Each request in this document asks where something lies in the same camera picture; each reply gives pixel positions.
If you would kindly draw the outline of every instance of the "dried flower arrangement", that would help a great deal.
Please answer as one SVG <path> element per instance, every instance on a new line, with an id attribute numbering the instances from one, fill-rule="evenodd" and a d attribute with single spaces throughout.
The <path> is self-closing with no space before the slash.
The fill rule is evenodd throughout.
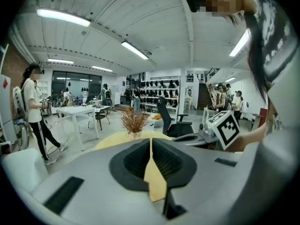
<path id="1" fill-rule="evenodd" d="M 130 133 L 139 133 L 148 122 L 145 113 L 135 114 L 133 109 L 127 109 L 122 116 L 123 127 Z"/>

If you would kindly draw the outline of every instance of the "black rectangle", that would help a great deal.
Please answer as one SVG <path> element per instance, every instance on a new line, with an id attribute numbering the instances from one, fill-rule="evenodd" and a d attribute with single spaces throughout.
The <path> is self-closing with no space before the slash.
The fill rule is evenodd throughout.
<path id="1" fill-rule="evenodd" d="M 68 202 L 75 195 L 83 183 L 83 179 L 70 177 L 61 187 L 44 203 L 44 206 L 56 214 L 60 214 Z"/>
<path id="2" fill-rule="evenodd" d="M 235 167 L 237 162 L 233 162 L 233 161 L 230 161 L 230 160 L 227 160 L 227 159 L 222 159 L 222 158 L 217 158 L 215 160 L 215 162 L 217 163 L 221 163 L 221 164 L 224 164 L 224 165 L 227 165 L 227 166 L 231 166 L 231 167 Z"/>

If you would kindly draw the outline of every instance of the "red sticker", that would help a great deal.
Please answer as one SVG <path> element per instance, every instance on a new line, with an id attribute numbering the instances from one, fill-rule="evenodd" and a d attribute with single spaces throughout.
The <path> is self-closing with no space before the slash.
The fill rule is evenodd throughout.
<path id="1" fill-rule="evenodd" d="M 8 82 L 6 81 L 6 78 L 4 79 L 3 87 L 4 89 L 8 86 Z"/>

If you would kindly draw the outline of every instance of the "yellow tabletop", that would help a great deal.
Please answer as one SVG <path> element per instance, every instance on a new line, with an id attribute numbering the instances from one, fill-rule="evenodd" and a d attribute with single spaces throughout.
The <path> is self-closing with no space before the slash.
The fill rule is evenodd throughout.
<path id="1" fill-rule="evenodd" d="M 172 138 L 153 131 L 142 131 L 137 137 L 128 135 L 127 132 L 119 132 L 110 135 L 103 139 L 96 147 L 95 150 L 112 147 L 122 143 L 130 142 L 136 139 L 150 138 L 150 160 L 147 164 L 144 181 L 149 183 L 149 196 L 152 202 L 165 198 L 166 181 L 161 175 L 158 167 L 152 158 L 152 139 L 151 138 L 164 138 L 172 140 Z"/>

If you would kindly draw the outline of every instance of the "white sneaker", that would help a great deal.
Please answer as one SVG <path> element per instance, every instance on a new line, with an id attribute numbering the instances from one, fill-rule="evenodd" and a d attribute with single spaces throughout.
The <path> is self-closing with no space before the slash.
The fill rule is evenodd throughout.
<path id="1" fill-rule="evenodd" d="M 58 148 L 60 152 L 62 152 L 63 150 L 67 149 L 69 146 L 67 145 L 67 143 L 61 143 L 60 147 Z"/>
<path id="2" fill-rule="evenodd" d="M 57 158 L 48 157 L 48 160 L 44 160 L 45 165 L 49 166 L 57 161 Z"/>

